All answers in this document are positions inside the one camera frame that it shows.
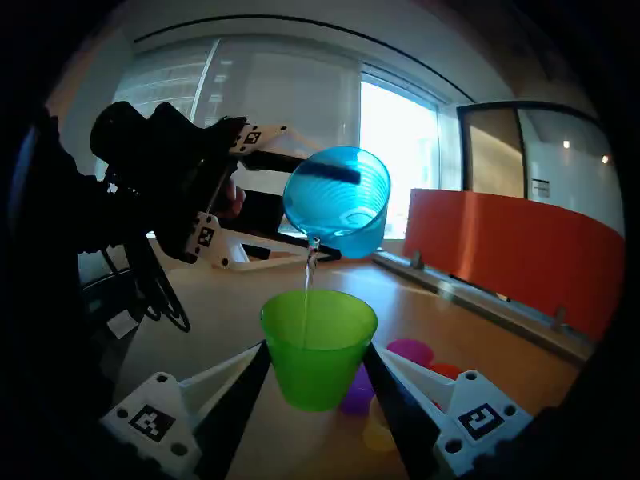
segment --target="blue plastic cup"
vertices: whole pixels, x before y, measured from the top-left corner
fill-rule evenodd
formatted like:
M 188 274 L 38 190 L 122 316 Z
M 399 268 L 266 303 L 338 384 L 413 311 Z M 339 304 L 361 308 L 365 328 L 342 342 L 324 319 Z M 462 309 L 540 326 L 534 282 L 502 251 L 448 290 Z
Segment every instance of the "blue plastic cup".
M 354 146 L 318 152 L 291 174 L 282 199 L 296 229 L 349 258 L 382 243 L 391 179 L 384 164 Z

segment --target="water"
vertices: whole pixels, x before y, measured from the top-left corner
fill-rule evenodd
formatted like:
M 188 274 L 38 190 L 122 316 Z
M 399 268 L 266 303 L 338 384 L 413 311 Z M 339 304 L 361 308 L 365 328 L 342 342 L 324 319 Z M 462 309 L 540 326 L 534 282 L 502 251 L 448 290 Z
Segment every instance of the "water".
M 320 248 L 320 238 L 312 237 L 309 238 L 309 255 L 306 257 L 306 266 L 305 266 L 305 313 L 304 319 L 302 320 L 302 347 L 306 345 L 306 311 L 309 307 L 309 288 L 311 288 L 314 284 L 314 272 L 315 268 L 318 265 L 318 249 Z

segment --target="person's hand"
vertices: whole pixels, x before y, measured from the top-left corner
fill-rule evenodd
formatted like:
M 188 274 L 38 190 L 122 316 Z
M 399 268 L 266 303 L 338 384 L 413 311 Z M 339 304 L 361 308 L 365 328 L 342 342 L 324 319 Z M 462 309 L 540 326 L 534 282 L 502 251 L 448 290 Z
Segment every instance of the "person's hand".
M 236 218 L 240 215 L 242 204 L 245 201 L 245 191 L 239 186 L 236 186 L 234 180 L 230 178 L 225 185 L 225 195 L 230 206 L 224 211 L 216 212 L 216 216 L 219 218 Z

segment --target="table surface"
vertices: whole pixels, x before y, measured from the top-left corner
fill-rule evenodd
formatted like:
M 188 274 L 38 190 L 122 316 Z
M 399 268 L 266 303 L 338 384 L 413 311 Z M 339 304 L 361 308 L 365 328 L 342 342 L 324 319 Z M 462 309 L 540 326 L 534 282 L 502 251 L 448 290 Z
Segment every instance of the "table surface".
M 166 318 L 145 318 L 122 364 L 116 402 L 157 371 L 182 380 L 261 341 L 262 305 L 302 288 L 305 277 L 302 265 L 241 273 L 196 265 L 167 276 L 191 332 L 178 331 Z M 379 266 L 321 264 L 314 287 L 340 290 L 371 305 L 378 316 L 378 345 L 396 338 L 424 341 L 435 362 L 479 370 L 533 415 L 557 405 L 578 374 L 550 352 Z M 270 369 L 228 478 L 405 478 L 397 452 L 380 454 L 364 446 L 365 421 L 337 410 L 296 410 L 283 399 Z

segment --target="green plastic cup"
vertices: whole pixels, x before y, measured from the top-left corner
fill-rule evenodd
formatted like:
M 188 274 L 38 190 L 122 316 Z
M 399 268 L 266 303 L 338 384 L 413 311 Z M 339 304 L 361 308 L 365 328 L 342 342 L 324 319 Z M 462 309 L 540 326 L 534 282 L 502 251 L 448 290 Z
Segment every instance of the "green plastic cup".
M 292 290 L 262 307 L 262 328 L 280 390 L 302 410 L 335 408 L 378 327 L 374 310 L 333 290 Z

